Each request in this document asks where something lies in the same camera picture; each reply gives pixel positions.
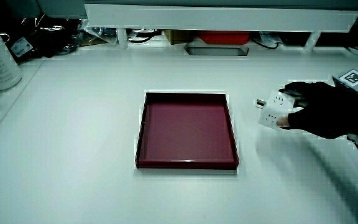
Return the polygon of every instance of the small white cube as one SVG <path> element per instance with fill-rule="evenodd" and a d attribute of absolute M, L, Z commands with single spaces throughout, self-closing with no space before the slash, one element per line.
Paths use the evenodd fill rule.
<path fill-rule="evenodd" d="M 358 94 L 358 71 L 352 69 L 348 72 L 333 75 L 334 84 L 338 88 L 354 91 Z"/>

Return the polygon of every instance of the red tray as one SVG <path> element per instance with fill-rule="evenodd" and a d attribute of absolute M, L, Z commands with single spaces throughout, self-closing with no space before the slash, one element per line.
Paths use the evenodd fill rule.
<path fill-rule="evenodd" d="M 225 94 L 146 93 L 135 162 L 137 168 L 236 170 Z"/>

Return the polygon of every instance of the white tabletop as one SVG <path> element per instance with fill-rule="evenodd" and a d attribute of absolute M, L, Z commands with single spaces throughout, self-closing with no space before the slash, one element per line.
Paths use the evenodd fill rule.
<path fill-rule="evenodd" d="M 0 223 L 358 223 L 357 149 L 261 126 L 254 106 L 292 80 L 332 84 L 358 70 L 358 56 L 251 43 L 244 58 L 190 57 L 156 46 L 44 60 L 0 124 Z M 237 172 L 137 170 L 147 90 L 225 91 Z"/>

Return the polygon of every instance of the black glove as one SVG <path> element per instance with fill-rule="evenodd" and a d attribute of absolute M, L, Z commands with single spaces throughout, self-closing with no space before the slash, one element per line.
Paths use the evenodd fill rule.
<path fill-rule="evenodd" d="M 283 129 L 302 129 L 327 139 L 358 134 L 357 94 L 323 82 L 293 82 L 279 91 L 294 96 L 294 107 L 303 108 L 288 115 L 289 126 L 279 124 Z"/>

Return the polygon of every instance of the rectangular opening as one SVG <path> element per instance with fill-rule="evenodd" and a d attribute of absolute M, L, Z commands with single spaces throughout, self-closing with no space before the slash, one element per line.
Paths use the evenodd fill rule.
<path fill-rule="evenodd" d="M 189 55 L 210 55 L 210 56 L 247 56 L 247 51 L 231 47 L 188 47 Z"/>

